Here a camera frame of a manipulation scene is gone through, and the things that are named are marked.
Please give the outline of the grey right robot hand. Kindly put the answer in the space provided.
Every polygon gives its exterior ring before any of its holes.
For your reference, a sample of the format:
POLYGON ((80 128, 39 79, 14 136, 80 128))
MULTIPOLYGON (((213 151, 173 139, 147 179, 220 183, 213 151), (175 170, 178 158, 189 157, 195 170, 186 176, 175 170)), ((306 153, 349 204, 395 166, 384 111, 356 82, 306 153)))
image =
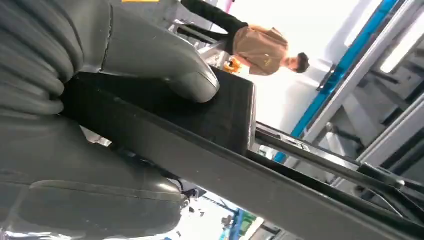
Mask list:
POLYGON ((216 78, 193 47, 107 0, 0 3, 0 181, 14 201, 5 232, 101 240, 170 231, 182 194, 158 174, 85 138, 61 115, 79 72, 165 77, 205 103, 216 78))

